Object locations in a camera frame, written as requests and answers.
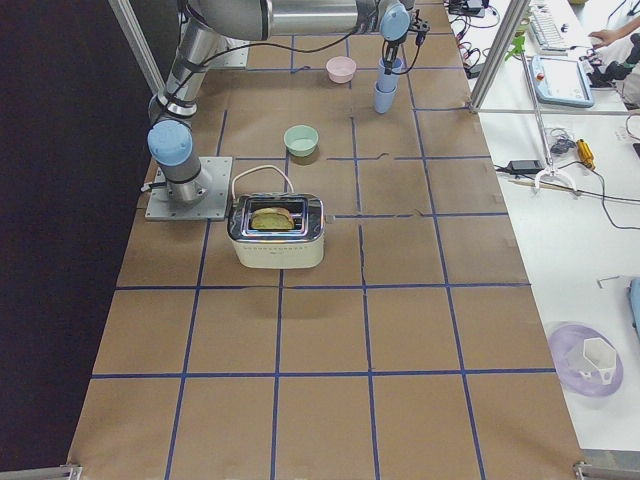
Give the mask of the person hand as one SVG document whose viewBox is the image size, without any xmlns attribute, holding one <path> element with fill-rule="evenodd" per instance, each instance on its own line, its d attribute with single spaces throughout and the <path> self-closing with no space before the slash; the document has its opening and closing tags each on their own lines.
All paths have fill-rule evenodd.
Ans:
<svg viewBox="0 0 640 480">
<path fill-rule="evenodd" d="M 619 38 L 617 30 L 598 30 L 588 34 L 589 41 L 594 49 L 608 46 Z"/>
</svg>

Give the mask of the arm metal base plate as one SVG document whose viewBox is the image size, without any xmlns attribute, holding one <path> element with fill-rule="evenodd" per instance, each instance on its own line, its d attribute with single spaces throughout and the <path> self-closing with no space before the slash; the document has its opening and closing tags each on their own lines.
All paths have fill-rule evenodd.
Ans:
<svg viewBox="0 0 640 480">
<path fill-rule="evenodd" d="M 145 218 L 150 221 L 223 221 L 230 205 L 231 157 L 200 157 L 199 175 L 184 184 L 168 182 L 160 168 L 150 190 Z"/>
</svg>

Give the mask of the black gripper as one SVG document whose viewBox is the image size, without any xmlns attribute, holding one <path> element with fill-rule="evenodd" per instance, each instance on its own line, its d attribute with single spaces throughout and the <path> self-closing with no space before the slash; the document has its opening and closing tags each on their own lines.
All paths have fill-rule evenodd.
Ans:
<svg viewBox="0 0 640 480">
<path fill-rule="evenodd" d="M 429 23 L 419 17 L 419 11 L 406 9 L 388 9 L 381 17 L 381 36 L 383 37 L 382 62 L 385 74 L 392 74 L 397 58 L 397 47 L 409 33 L 416 35 L 415 45 L 420 49 L 424 44 Z"/>
</svg>

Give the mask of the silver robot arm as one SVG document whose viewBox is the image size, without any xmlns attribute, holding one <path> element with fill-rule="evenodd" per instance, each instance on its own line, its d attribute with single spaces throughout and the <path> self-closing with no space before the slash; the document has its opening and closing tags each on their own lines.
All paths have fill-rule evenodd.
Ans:
<svg viewBox="0 0 640 480">
<path fill-rule="evenodd" d="M 227 189 L 193 144 L 191 120 L 206 73 L 223 67 L 234 54 L 250 48 L 295 47 L 272 42 L 274 36 L 334 34 L 342 43 L 368 33 L 382 37 L 382 75 L 377 86 L 394 84 L 406 74 L 398 59 L 408 36 L 423 45 L 430 30 L 411 1 L 182 1 L 186 26 L 164 86 L 149 104 L 148 147 L 164 178 L 158 190 L 176 209 L 212 200 L 224 208 Z"/>
</svg>

